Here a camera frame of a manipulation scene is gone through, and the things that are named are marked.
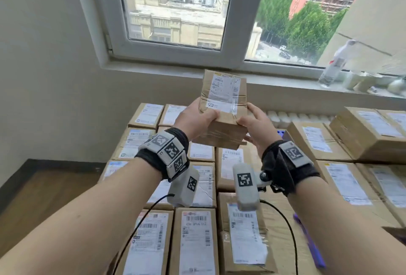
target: purple object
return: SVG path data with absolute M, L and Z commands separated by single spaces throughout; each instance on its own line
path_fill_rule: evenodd
M 300 221 L 298 215 L 295 213 L 293 214 L 293 219 L 302 227 L 303 233 L 307 238 L 307 246 L 310 249 L 311 256 L 313 257 L 314 264 L 317 268 L 325 268 L 326 263 L 324 263 L 323 257 L 320 254 L 316 244 L 314 244 L 313 240 L 307 233 L 306 228 L 303 226 L 302 222 Z

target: window frame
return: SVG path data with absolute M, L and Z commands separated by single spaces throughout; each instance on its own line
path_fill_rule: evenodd
M 261 0 L 230 0 L 222 43 L 204 48 L 179 43 L 130 40 L 127 36 L 125 0 L 98 0 L 113 56 L 142 62 L 222 68 L 252 73 L 317 79 L 324 68 L 246 59 L 246 52 Z

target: water bottle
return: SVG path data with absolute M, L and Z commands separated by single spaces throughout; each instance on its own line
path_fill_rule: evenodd
M 322 87 L 328 88 L 337 78 L 345 64 L 347 63 L 348 56 L 355 45 L 355 40 L 348 40 L 347 43 L 340 47 L 334 54 L 333 60 L 326 67 L 319 78 L 319 84 Z

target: tree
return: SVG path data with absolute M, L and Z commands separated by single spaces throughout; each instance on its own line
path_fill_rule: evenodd
M 347 11 L 348 8 L 342 9 L 340 12 L 336 13 L 332 18 L 330 18 L 332 34 L 334 34 L 334 32 L 337 30 Z
M 261 0 L 256 15 L 258 25 L 272 36 L 285 37 L 292 0 Z
M 321 7 L 308 1 L 287 27 L 288 49 L 300 58 L 316 57 L 330 39 L 330 20 Z

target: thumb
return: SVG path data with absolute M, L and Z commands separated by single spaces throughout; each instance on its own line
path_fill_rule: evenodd
M 256 118 L 254 118 L 253 116 L 242 116 L 237 120 L 237 123 L 245 126 L 246 128 L 249 128 L 255 121 Z
M 203 113 L 203 117 L 206 119 L 208 123 L 212 122 L 214 119 L 220 117 L 220 112 L 215 109 L 207 109 Z

